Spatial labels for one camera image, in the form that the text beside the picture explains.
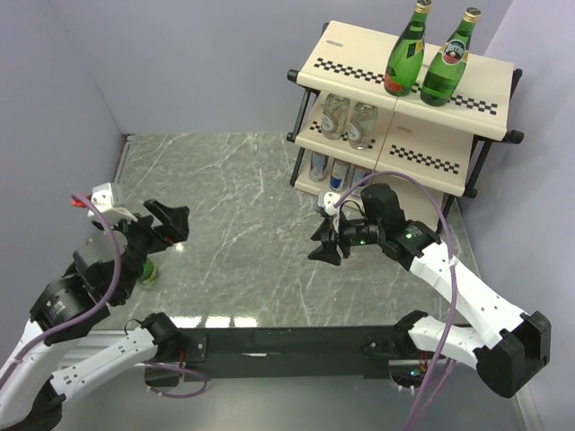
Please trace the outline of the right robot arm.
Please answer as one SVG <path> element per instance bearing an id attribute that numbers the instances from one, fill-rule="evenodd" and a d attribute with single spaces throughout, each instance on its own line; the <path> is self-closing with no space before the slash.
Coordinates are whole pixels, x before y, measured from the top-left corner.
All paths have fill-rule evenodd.
<path id="1" fill-rule="evenodd" d="M 396 193 L 384 183 L 363 188 L 363 215 L 348 219 L 342 196 L 323 191 L 317 206 L 323 222 L 311 239 L 318 247 L 309 259 L 339 266 L 356 246 L 376 245 L 383 254 L 433 287 L 467 321 L 465 328 L 422 316 L 394 336 L 397 353 L 414 358 L 421 351 L 476 370 L 499 396 L 509 399 L 547 366 L 550 321 L 527 313 L 488 287 L 429 227 L 406 218 Z"/>

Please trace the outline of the green Perrier bottle tall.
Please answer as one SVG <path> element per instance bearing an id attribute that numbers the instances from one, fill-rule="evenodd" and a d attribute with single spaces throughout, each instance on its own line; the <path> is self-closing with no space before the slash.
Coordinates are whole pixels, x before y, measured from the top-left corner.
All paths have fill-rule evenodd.
<path id="1" fill-rule="evenodd" d="M 450 101 L 464 75 L 473 30 L 481 16 L 479 8 L 468 7 L 454 33 L 432 59 L 420 93 L 426 104 L 439 107 Z"/>

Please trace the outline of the clear glass bottle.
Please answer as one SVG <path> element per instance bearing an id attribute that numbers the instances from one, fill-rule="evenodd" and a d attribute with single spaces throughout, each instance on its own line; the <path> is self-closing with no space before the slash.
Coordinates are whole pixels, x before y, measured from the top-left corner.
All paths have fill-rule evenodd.
<path id="1" fill-rule="evenodd" d="M 348 141 L 352 148 L 367 149 L 371 143 L 378 117 L 378 108 L 358 101 L 350 117 Z"/>
<path id="2" fill-rule="evenodd" d="M 322 134 L 327 139 L 338 139 L 345 131 L 350 100 L 335 93 L 329 93 L 323 105 L 321 121 Z"/>

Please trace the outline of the Red Bull can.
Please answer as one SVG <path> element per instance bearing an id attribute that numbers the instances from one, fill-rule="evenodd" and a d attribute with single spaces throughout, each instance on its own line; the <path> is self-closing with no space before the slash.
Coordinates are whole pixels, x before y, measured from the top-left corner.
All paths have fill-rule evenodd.
<path id="1" fill-rule="evenodd" d="M 346 181 L 349 176 L 349 169 L 349 162 L 345 162 L 340 159 L 333 160 L 329 180 L 329 186 L 333 191 L 342 192 L 345 189 Z"/>

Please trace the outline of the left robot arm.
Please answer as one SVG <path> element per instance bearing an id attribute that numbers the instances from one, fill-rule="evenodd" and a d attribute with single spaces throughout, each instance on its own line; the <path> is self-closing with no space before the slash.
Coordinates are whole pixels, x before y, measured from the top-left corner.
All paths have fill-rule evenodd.
<path id="1" fill-rule="evenodd" d="M 146 317 L 119 344 L 66 370 L 55 369 L 93 326 L 123 305 L 143 275 L 149 255 L 187 240 L 188 207 L 167 207 L 155 199 L 147 216 L 111 202 L 74 195 L 99 234 L 74 254 L 64 276 L 50 282 L 32 306 L 21 340 L 1 369 L 1 428 L 51 430 L 63 405 L 139 362 L 167 361 L 186 345 L 163 312 Z"/>

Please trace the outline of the light blue drink can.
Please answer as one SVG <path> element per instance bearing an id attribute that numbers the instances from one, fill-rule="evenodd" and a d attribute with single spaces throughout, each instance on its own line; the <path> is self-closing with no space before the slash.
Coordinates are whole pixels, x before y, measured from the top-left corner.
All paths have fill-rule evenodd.
<path id="1" fill-rule="evenodd" d="M 311 152 L 309 178 L 314 182 L 321 182 L 326 176 L 329 157 L 325 154 Z"/>

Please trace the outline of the silver can red tab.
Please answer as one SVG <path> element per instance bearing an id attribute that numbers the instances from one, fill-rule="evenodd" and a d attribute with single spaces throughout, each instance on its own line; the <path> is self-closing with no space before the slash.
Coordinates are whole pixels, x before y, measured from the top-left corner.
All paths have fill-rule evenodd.
<path id="1" fill-rule="evenodd" d="M 351 195 L 354 198 L 360 198 L 361 191 L 369 184 L 367 176 L 369 176 L 371 173 L 372 171 L 369 170 L 368 168 L 358 165 L 354 167 L 350 183 L 351 187 L 357 185 L 357 187 L 351 191 Z"/>

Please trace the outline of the green Perrier bottle front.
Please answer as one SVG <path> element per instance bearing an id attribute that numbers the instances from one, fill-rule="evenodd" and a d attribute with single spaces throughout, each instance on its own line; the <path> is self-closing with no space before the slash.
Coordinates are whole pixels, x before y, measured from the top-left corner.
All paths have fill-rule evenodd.
<path id="1" fill-rule="evenodd" d="M 395 97 L 408 95 L 418 78 L 424 58 L 424 36 L 431 5 L 430 0 L 416 2 L 409 23 L 389 55 L 384 87 Z"/>

